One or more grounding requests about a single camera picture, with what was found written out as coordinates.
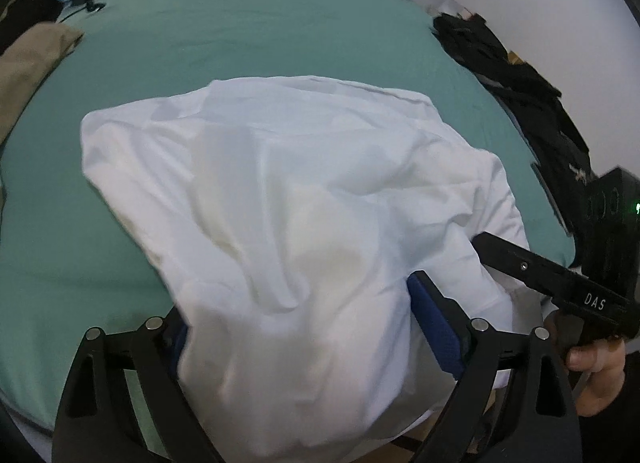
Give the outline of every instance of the bed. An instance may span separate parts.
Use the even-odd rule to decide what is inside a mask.
[[[428,95],[445,122],[503,162],[531,249],[574,256],[527,144],[410,0],[99,0],[66,23],[84,39],[40,87],[5,144],[0,230],[0,390],[52,430],[88,328],[136,328],[172,301],[81,172],[88,112],[213,79],[313,74]]]

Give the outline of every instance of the human hand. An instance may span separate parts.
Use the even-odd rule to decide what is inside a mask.
[[[554,313],[545,320],[551,338],[557,338]],[[622,338],[597,340],[591,345],[574,347],[564,360],[571,371],[590,371],[585,388],[575,400],[578,416],[594,416],[606,409],[619,395],[625,383],[625,343]]]

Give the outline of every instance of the blue gripper pad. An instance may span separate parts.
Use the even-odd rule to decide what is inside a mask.
[[[412,273],[406,286],[411,297],[411,311],[440,369],[460,380],[471,344],[471,335],[466,329],[469,318],[457,302],[442,296],[423,271]]]

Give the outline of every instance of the white wall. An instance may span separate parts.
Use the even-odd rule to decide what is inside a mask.
[[[597,173],[640,176],[640,27],[623,0],[457,1],[562,91]]]

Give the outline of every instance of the white cloth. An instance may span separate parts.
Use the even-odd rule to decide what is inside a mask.
[[[347,460],[447,397],[416,269],[497,329],[541,321],[469,242],[527,247],[500,161],[424,95],[240,78],[89,113],[81,133],[85,175],[190,326],[180,383],[230,463]]]

